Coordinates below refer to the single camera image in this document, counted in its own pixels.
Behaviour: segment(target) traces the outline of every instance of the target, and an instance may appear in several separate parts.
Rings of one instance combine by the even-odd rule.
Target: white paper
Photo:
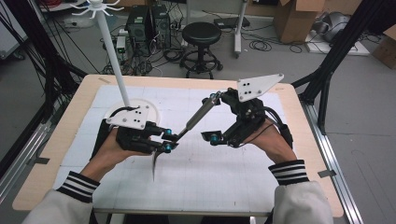
[[[173,133],[184,129],[202,105],[202,100],[218,90],[189,90],[128,87],[130,98],[143,98],[157,106],[160,127]],[[282,118],[285,116],[277,94],[260,99]],[[69,148],[54,184],[59,188],[68,172],[79,172],[91,157],[100,122],[107,110],[121,101],[117,86],[103,86]],[[201,132],[225,132],[236,116],[228,105],[215,106],[179,141],[170,154],[162,154],[151,174],[151,157],[132,157],[118,164],[101,181],[93,194],[94,207],[106,210],[189,212],[269,212],[274,206],[275,178],[268,170],[273,163],[252,145],[240,148],[212,147]],[[159,137],[153,140],[162,141]]]

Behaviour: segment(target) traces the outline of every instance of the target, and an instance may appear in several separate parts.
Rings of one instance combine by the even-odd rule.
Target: striped cuff
[[[64,184],[57,190],[84,203],[92,202],[92,194],[100,183],[71,171]]]
[[[286,161],[268,168],[279,185],[297,184],[309,181],[303,160]]]

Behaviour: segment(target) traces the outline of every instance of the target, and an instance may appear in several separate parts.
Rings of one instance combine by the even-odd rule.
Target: wheel
[[[218,71],[221,71],[223,68],[223,65],[221,63],[218,64]]]

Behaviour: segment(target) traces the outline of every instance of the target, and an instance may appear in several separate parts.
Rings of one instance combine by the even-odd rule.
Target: person's left hand
[[[117,131],[118,129],[114,128],[110,132],[96,155],[80,172],[82,175],[99,182],[107,172],[116,166],[116,164],[124,161],[128,157],[150,155],[122,149],[116,141]]]

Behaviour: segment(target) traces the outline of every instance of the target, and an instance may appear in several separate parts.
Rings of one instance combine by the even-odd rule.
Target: electronic device
[[[214,23],[219,29],[227,29],[227,28],[235,28],[238,26],[238,17],[230,17],[230,18],[222,18],[222,19],[214,19]],[[250,25],[250,21],[244,17],[242,20],[242,27],[246,27]]]
[[[312,25],[311,30],[321,35],[324,40],[333,43],[343,32],[349,17],[341,12],[324,12]]]
[[[126,48],[125,36],[117,37],[116,53],[120,64],[124,64],[128,60],[128,50]]]
[[[132,6],[125,30],[128,31],[134,56],[149,56],[154,37],[149,6]]]
[[[154,34],[157,40],[157,46],[160,49],[171,48],[171,30],[170,30],[170,18],[168,10],[165,5],[157,4],[152,6],[152,25],[154,28]]]

